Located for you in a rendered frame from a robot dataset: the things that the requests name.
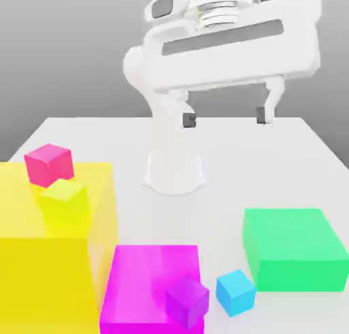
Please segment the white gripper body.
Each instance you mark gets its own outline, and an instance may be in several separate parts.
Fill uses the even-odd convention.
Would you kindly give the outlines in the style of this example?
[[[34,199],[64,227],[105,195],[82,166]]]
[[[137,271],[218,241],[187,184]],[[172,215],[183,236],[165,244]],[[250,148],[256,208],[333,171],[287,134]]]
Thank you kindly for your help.
[[[320,67],[321,13],[322,0],[271,0],[242,10],[234,25],[159,25],[143,40],[145,79],[165,92],[312,75]]]

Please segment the small pink cube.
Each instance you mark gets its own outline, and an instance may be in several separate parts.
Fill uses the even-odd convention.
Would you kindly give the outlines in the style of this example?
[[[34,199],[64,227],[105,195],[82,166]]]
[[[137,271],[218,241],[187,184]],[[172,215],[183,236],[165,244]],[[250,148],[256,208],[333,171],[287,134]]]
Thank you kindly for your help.
[[[57,179],[72,179],[74,167],[69,149],[46,144],[24,155],[30,183],[49,187]]]

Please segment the small yellow cube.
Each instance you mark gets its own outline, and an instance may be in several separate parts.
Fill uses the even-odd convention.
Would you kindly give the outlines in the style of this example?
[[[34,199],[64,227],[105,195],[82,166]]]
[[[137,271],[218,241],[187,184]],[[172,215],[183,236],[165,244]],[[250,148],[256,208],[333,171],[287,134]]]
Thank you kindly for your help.
[[[91,225],[87,187],[57,179],[39,197],[44,222],[54,235],[85,237]]]

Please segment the small cyan cube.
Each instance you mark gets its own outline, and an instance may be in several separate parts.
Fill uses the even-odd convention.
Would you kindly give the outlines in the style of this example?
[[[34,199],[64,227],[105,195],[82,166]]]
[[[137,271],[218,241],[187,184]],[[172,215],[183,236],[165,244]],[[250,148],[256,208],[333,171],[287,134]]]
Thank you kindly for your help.
[[[231,318],[253,308],[256,286],[241,270],[219,276],[216,283],[216,298]]]

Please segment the small purple cube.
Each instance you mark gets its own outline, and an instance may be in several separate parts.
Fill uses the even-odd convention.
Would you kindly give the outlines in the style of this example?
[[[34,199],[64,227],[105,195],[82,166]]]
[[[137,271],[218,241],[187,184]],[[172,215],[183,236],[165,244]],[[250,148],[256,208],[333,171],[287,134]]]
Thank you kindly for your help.
[[[166,313],[184,329],[192,329],[209,310],[209,289],[191,277],[166,290]]]

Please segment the large green box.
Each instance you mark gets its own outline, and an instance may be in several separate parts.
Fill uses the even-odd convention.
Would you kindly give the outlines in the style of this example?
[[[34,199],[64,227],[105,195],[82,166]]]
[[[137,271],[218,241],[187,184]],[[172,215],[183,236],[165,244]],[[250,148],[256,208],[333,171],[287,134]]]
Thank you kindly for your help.
[[[349,252],[320,209],[246,209],[242,240],[257,291],[344,291]]]

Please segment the large magenta box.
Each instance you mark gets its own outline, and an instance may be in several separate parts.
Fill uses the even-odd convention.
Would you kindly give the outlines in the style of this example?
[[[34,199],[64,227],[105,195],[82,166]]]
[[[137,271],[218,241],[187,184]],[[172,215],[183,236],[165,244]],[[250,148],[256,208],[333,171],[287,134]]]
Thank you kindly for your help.
[[[196,245],[117,245],[100,314],[100,334],[204,334],[204,320],[186,329],[165,310],[168,287],[200,280]]]

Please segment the large yellow box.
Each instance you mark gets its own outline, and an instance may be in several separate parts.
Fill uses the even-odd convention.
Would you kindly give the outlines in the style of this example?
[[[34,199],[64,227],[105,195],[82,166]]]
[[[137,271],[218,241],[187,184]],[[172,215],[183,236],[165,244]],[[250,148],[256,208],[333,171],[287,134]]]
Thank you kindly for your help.
[[[54,235],[39,204],[43,187],[20,162],[0,163],[0,334],[100,334],[100,313],[118,242],[109,163],[76,163],[87,187],[85,237]]]

